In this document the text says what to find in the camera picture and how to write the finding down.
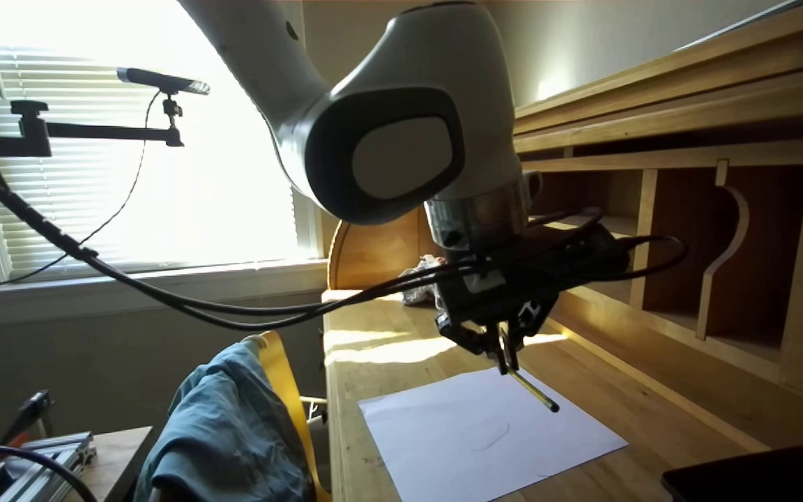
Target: white paper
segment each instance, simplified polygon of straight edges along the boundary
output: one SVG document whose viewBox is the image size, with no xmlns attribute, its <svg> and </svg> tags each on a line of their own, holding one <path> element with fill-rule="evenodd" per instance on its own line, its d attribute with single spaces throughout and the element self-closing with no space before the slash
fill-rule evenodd
<svg viewBox="0 0 803 502">
<path fill-rule="evenodd" d="M 584 409 L 522 375 L 559 409 L 497 368 L 358 401 L 402 498 L 497 498 L 625 445 Z"/>
</svg>

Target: window blinds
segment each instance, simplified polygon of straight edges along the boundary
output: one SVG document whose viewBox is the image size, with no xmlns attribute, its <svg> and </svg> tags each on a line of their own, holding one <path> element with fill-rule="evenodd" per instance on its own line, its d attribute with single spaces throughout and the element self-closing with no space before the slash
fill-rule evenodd
<svg viewBox="0 0 803 502">
<path fill-rule="evenodd" d="M 45 99 L 46 122 L 165 127 L 156 90 L 123 84 L 116 66 L 211 85 L 205 98 L 176 94 L 183 147 L 49 138 L 53 157 L 0 159 L 13 193 L 75 239 L 120 211 L 88 244 L 128 271 L 311 253 L 255 106 L 173 0 L 0 0 L 0 137 L 16 137 L 9 99 Z M 11 276 L 60 257 L 4 210 L 0 228 Z"/>
</svg>

